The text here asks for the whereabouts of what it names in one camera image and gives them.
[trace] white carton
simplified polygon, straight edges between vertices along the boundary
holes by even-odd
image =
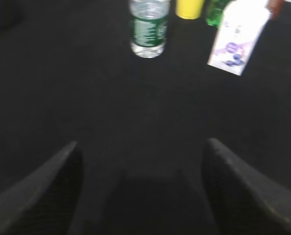
[[[208,65],[241,75],[270,18],[264,0],[231,1],[223,17]]]

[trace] green label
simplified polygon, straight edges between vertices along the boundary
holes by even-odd
[[[132,38],[141,47],[156,47],[166,38],[167,16],[149,20],[132,16]]]

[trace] blueberry image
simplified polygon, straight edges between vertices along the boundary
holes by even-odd
[[[228,61],[226,61],[226,65],[228,65],[230,67],[233,67],[235,65],[235,62],[231,61],[231,60],[228,60]]]
[[[234,59],[235,59],[235,60],[240,60],[240,59],[241,59],[241,57],[242,57],[242,56],[241,56],[241,55],[239,55],[239,54],[236,54],[236,55],[234,55]]]
[[[242,61],[242,60],[236,60],[236,61],[234,62],[234,64],[237,65],[237,66],[240,66],[240,65],[243,64],[243,61]]]

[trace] green bottle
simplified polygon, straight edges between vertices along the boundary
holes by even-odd
[[[216,27],[219,26],[223,10],[229,2],[230,0],[211,0],[206,18],[208,25],[216,25]]]

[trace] dark carpet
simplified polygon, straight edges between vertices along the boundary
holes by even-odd
[[[210,137],[291,189],[291,3],[241,77],[207,65],[215,33],[172,8],[165,52],[138,58],[124,0],[70,1],[4,32],[0,191],[77,140],[71,235],[218,234],[200,181]]]

